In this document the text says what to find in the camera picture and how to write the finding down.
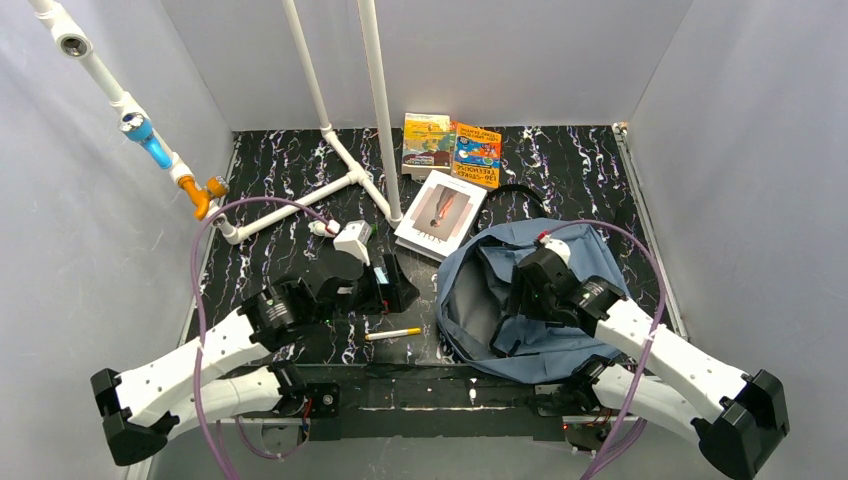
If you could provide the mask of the blue student backpack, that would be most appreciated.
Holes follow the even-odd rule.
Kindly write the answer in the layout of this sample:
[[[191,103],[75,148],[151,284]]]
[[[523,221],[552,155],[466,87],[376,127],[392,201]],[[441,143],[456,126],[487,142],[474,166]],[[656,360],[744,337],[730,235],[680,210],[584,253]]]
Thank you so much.
[[[613,358],[619,353],[578,328],[548,327],[507,313],[513,268],[535,251],[534,242],[544,231],[568,245],[569,266],[579,279],[597,275],[625,288],[599,233],[587,225],[547,218],[484,229],[437,271],[437,324],[455,354],[484,373],[524,384],[563,380],[593,355]]]

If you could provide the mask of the orange treehouse book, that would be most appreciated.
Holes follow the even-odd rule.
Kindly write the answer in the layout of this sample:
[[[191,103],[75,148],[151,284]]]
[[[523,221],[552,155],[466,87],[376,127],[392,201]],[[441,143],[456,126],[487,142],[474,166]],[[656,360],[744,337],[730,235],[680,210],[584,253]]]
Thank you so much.
[[[502,135],[481,127],[455,124],[453,177],[487,190],[501,186]]]

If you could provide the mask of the yellow illustrated book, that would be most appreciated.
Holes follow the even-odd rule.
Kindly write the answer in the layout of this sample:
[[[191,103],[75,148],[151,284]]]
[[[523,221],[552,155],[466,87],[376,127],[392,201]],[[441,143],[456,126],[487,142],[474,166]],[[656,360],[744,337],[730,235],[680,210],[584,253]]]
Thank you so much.
[[[449,174],[455,138],[455,123],[449,115],[407,112],[401,174],[413,180],[425,180],[432,171]]]

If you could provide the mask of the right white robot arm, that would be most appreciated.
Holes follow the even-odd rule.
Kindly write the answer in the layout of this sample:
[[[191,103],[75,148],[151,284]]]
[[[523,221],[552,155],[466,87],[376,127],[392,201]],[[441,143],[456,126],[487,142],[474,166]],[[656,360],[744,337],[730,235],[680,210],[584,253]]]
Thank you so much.
[[[579,279],[570,251],[548,243],[513,269],[507,310],[554,326],[576,327],[622,353],[645,360],[652,378],[599,357],[581,365],[591,398],[694,442],[730,479],[753,479],[790,431],[781,380],[749,374],[703,352],[651,317],[624,291],[597,276]]]

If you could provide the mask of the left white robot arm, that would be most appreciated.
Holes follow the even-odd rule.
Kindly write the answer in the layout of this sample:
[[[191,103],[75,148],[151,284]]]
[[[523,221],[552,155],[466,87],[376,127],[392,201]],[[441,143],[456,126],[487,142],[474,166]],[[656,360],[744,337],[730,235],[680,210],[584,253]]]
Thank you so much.
[[[419,297],[394,254],[368,265],[340,251],[287,272],[204,335],[132,370],[105,368],[90,383],[114,463],[130,466],[202,424],[246,413],[332,417],[339,388],[308,383],[290,361],[260,361],[348,313],[401,313]]]

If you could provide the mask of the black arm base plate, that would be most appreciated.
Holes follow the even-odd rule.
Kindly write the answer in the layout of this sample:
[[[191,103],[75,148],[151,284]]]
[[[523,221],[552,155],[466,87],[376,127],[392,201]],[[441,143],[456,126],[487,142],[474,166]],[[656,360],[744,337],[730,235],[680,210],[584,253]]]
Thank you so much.
[[[515,383],[463,365],[298,367],[312,388],[314,441],[359,438],[528,437],[562,441],[602,420],[567,403],[564,387]]]

